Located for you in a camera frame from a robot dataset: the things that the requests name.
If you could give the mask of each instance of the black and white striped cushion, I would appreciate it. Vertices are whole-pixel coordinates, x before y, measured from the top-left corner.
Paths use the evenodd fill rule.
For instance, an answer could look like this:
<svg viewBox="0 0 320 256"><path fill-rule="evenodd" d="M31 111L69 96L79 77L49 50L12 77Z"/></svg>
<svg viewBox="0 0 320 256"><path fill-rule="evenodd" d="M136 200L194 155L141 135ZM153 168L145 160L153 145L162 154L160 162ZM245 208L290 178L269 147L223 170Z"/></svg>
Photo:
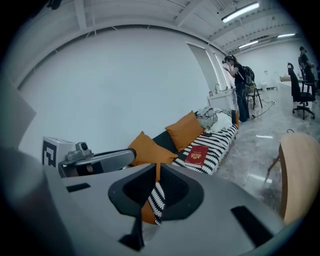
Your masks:
<svg viewBox="0 0 320 256"><path fill-rule="evenodd" d="M180 152L179 157L173 161L172 165L186 167L200 173L213 175L217 171L219 163L229 151L229 147L237 133L238 127L233 125L229 129L222 129L219 132L212 133L211 137L200 135L182 152ZM185 164L185 159L194 145L203 145L208 147L208 153L205 157L202 168L191 167Z"/></svg>
<svg viewBox="0 0 320 256"><path fill-rule="evenodd" d="M222 129L219 132L215 132L211 137L200 135L189 146L179 153L179 157L176 158L172 165L186 167L196 172L213 175L218 167L219 163L229 151L230 145L238 133L238 127L234 124L229 129ZM202 168L196 168L185 165L185 159L194 145L208 146L208 153L204 160ZM162 212L165 207L165 193L161 187L160 182L156 182L155 186L148 197L148 201L155 215L155 223L161 224Z"/></svg>

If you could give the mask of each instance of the gray plastic surface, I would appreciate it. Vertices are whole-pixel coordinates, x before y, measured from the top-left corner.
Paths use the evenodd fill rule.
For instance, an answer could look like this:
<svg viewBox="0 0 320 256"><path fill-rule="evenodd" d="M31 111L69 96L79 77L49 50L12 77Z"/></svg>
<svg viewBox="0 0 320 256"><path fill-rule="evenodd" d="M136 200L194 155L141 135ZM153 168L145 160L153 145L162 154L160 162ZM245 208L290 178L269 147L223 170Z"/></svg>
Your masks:
<svg viewBox="0 0 320 256"><path fill-rule="evenodd" d="M119 240L131 233L135 218L122 215L109 200L109 187L120 179L138 172L149 164L142 164L130 169L101 173L89 176L68 177L62 181L65 186L88 183L89 188L72 192L69 195L96 225L106 230L110 236Z"/></svg>
<svg viewBox="0 0 320 256"><path fill-rule="evenodd" d="M204 189L204 200L187 219L163 221L153 239L141 250L145 254L235 256L253 250L254 244L230 211L237 206L246 206L273 235L284 227L275 212L236 184L169 166L198 181Z"/></svg>
<svg viewBox="0 0 320 256"><path fill-rule="evenodd" d="M50 254L142 255L87 216L54 167L13 149L0 147L0 155L0 185L7 204Z"/></svg>

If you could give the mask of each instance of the white wall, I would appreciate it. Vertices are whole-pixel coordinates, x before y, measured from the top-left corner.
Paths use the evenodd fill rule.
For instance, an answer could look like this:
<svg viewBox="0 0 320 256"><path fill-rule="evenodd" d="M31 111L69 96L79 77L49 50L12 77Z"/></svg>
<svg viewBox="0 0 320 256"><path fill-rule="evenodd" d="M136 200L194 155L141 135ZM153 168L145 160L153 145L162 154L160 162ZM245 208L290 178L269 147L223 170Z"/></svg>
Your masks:
<svg viewBox="0 0 320 256"><path fill-rule="evenodd" d="M37 114L19 148L40 159L42 136L86 141L95 153L126 148L141 131L153 138L205 107L209 88L186 42L206 47L176 32L129 28L64 48L21 88Z"/></svg>
<svg viewBox="0 0 320 256"><path fill-rule="evenodd" d="M297 76L298 74L301 74L298 63L300 46L305 47L308 51L307 57L316 67L318 65L316 55L305 40L292 40L273 44L239 54L236 58L242 65L252 68L255 74L255 83L258 88L260 87L261 82L267 82L268 86L276 86L274 83L275 79L278 81L279 76L288 75L288 63L293 64ZM313 69L313 73L317 78L316 68Z"/></svg>

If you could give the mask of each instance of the gray floor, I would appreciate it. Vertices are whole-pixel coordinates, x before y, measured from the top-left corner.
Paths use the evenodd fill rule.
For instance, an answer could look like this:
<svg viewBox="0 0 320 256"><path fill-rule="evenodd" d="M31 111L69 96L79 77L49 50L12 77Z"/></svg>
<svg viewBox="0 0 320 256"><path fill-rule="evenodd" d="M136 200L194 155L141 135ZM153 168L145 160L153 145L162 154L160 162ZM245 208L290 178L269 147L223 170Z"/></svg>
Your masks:
<svg viewBox="0 0 320 256"><path fill-rule="evenodd" d="M261 92L261 99L264 99L263 108L258 98L254 110L252 110L253 104L249 103L250 114L258 116L272 104L267 102L274 101L275 104L261 116L254 119L251 117L250 120L240 123L239 134L215 175L238 184L274 211L279 212L282 194L280 162L274 166L267 182L264 183L268 167L277 157L280 140L287 134L287 129L309 134L320 142L320 97L317 96L318 103L312 103L311 110L315 114L315 119L311 119L311 115L307 113L305 120L302 119L301 111L292 113L291 95L283 95L278 90L269 90ZM261 138L256 135L272 136L272 138Z"/></svg>

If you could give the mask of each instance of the black office chair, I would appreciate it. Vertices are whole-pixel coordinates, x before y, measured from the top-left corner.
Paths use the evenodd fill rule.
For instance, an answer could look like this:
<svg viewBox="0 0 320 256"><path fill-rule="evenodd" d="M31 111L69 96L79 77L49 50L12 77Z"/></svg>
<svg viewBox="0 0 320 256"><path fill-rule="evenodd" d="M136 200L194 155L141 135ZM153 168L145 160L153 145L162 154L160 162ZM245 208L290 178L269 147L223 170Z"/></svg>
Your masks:
<svg viewBox="0 0 320 256"><path fill-rule="evenodd" d="M303 111L303 116L302 119L305 119L305 111L309 112L310 114L313 115L312 119L315 119L315 114L308 108L307 106L309 105L308 102L312 102L315 100L315 97L312 96L310 91L310 87L312 83L306 83L305 80L301 80L302 83L302 91L300 91L300 86L299 86L299 80L294 72L294 65L291 63L288 63L288 73L291 77L291 95L293 97L293 102L300 102L300 104L303 104L303 106L297 106L292 110L292 113L295 113L295 110L302 110Z"/></svg>

